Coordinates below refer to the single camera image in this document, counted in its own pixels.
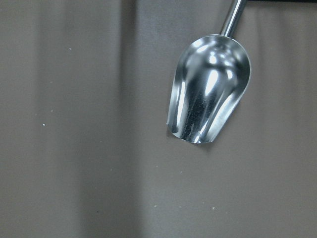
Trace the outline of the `metal scoop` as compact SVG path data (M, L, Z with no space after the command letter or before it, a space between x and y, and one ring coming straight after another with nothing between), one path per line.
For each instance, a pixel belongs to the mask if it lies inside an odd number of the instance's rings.
M246 3L234 0L221 32L197 39L181 54L166 123L177 138L213 142L244 95L251 62L233 35Z

